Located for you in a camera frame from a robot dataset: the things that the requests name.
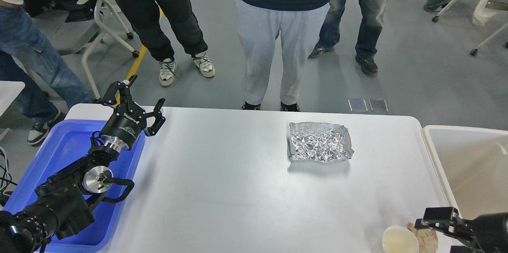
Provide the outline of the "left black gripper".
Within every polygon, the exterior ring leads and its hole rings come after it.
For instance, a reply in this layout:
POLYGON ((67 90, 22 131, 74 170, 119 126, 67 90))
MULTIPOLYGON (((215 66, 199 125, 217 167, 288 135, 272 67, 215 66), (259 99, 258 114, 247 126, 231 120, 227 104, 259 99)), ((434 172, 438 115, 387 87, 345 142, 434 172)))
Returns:
POLYGON ((105 94, 97 100, 98 104, 113 108, 113 114, 100 131, 99 137, 105 142, 120 140, 123 142, 122 148, 128 150, 132 149, 142 130, 147 137, 154 136, 166 121, 162 109, 165 99, 159 99, 152 112, 146 112, 134 103, 130 88, 137 77, 132 75, 128 80, 111 83, 105 94), (146 127, 149 117, 154 117, 155 121, 146 127))

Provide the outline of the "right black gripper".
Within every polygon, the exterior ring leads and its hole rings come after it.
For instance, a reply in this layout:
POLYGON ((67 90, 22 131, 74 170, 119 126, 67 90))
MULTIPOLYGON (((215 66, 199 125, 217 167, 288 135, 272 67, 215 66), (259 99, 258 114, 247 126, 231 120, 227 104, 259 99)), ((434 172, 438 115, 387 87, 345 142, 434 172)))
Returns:
MULTIPOLYGON (((473 221, 462 219, 455 207, 426 208, 424 217, 417 219, 417 230, 432 229, 454 238, 464 245, 478 245, 483 253, 508 251, 508 214, 480 215, 473 221)), ((452 245, 450 253, 474 253, 473 248, 452 245)))

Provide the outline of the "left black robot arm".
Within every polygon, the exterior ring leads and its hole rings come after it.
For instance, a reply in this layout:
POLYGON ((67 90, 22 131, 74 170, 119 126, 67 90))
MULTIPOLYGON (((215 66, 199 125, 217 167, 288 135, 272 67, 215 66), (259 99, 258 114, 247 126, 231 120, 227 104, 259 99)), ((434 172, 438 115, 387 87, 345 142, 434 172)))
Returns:
POLYGON ((53 236, 67 238, 92 224, 98 204, 119 203, 129 195, 134 181, 115 177, 109 164, 122 150, 131 150, 141 132, 153 136, 165 123, 164 98, 152 112, 132 100, 130 88, 136 78, 132 75, 110 84, 99 103, 113 107, 113 114, 91 135, 85 156, 37 186, 37 200, 22 211, 1 211, 1 249, 5 253, 43 253, 53 236))

